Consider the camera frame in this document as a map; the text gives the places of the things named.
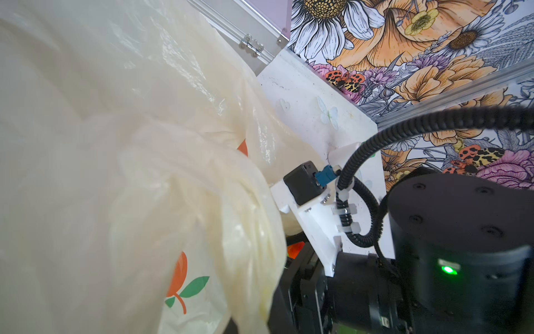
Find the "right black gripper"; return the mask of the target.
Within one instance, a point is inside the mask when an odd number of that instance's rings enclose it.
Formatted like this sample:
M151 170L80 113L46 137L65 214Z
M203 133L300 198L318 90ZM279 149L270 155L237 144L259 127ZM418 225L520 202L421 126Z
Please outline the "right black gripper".
M297 333L331 333L328 282L311 244L305 243L295 259L287 259L279 281Z

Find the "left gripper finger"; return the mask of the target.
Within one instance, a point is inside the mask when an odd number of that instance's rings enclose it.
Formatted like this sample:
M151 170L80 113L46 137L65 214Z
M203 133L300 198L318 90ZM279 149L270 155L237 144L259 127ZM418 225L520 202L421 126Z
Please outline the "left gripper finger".
M297 334L280 288L273 295L268 329L271 334Z

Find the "translucent cream plastic bag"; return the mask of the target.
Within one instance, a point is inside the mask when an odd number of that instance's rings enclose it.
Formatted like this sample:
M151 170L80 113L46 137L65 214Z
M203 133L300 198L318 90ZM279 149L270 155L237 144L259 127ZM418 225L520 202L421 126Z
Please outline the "translucent cream plastic bag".
M175 265L202 333L268 333L286 262L270 187L321 157L187 1L1 3L1 332L157 333Z

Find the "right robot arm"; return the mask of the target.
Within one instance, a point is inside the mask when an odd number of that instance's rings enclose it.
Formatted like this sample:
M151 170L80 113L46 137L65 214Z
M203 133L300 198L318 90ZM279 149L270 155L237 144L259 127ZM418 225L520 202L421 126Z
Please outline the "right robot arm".
M311 244L288 260L271 333L532 333L533 192L418 168L382 201L395 256Z

